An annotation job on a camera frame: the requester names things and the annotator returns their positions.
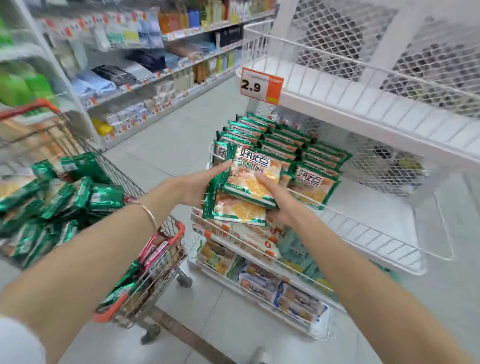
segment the right hand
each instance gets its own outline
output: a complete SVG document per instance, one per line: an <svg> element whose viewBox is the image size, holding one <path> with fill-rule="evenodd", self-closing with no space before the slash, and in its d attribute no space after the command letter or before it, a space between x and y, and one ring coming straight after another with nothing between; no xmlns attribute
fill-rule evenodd
<svg viewBox="0 0 480 364"><path fill-rule="evenodd" d="M263 173L256 173L255 176L270 190L276 204L280 208L279 211L270 211L268 213L269 217L280 221L282 224L293 226L296 217L299 215L299 210L304 209L305 207L298 202L286 188L279 186Z"/></svg>

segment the cart wheel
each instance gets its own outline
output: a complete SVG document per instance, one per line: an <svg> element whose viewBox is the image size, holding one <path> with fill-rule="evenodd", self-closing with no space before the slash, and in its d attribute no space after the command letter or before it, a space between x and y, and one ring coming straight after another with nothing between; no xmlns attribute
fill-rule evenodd
<svg viewBox="0 0 480 364"><path fill-rule="evenodd" d="M148 344L149 342L154 341L158 337L158 335L160 335L160 326L152 325L151 327L149 327L146 334L142 336L140 342L142 343L142 345Z"/></svg>
<svg viewBox="0 0 480 364"><path fill-rule="evenodd" d="M180 286L183 288L190 288L192 286L193 280L190 277L183 277L182 275L177 276L177 281Z"/></svg>

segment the person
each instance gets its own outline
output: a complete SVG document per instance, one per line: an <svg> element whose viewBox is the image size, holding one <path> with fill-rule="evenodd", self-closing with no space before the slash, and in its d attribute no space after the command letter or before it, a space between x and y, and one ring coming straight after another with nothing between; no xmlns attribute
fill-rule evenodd
<svg viewBox="0 0 480 364"><path fill-rule="evenodd" d="M83 230L6 286L0 293L1 362L56 363L152 236L153 222L143 206L158 222L177 204L201 207L210 180L230 165L226 161L211 170L164 181L140 197L139 204L128 204ZM410 292L340 239L286 189L263 175L257 178L279 206L271 212L274 218L299 235L384 363L471 363Z"/></svg>

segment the red cart handle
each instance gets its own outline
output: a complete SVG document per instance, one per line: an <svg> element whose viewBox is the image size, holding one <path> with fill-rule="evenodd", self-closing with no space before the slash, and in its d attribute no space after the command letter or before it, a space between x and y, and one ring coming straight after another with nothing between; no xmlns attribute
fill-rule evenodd
<svg viewBox="0 0 480 364"><path fill-rule="evenodd" d="M50 101L48 101L46 98L38 98L31 104L26 104L19 106L17 108L13 108L10 110L5 110L5 111L0 111L0 121L13 118L14 116L19 116L23 115L29 111L41 109L41 108L47 108L51 112L58 114L60 113L60 109L57 108L55 105L53 105Z"/></svg>
<svg viewBox="0 0 480 364"><path fill-rule="evenodd" d="M168 243L169 246L175 244L178 241L178 239L180 239L182 237L182 235L185 233L185 225L183 223L181 223L179 221L175 221L175 225L177 226L179 231L175 234L175 236L172 239L170 239L170 242ZM152 244L155 236L156 236L156 233L152 236L152 238L149 240L149 242L147 244ZM127 292L124 293L122 296L120 296L115 301L115 303L112 306L110 306L108 308L108 310L106 310L105 312L103 312L101 314L93 315L92 319L95 322L98 322L98 323L105 323L105 322L110 321L112 319L113 315L115 315L115 313L118 311L118 309L120 309L120 307L125 303L128 296L129 296L129 294Z"/></svg>

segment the left arm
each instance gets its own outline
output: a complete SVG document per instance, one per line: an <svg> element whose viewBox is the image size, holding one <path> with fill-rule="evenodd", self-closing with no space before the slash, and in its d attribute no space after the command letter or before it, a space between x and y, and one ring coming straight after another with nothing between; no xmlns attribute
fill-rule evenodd
<svg viewBox="0 0 480 364"><path fill-rule="evenodd" d="M138 201L160 225L177 204L200 206L210 180L230 164L168 179ZM123 207L5 287L0 313L33 330L45 346L47 362L56 363L153 233L152 222L139 205Z"/></svg>

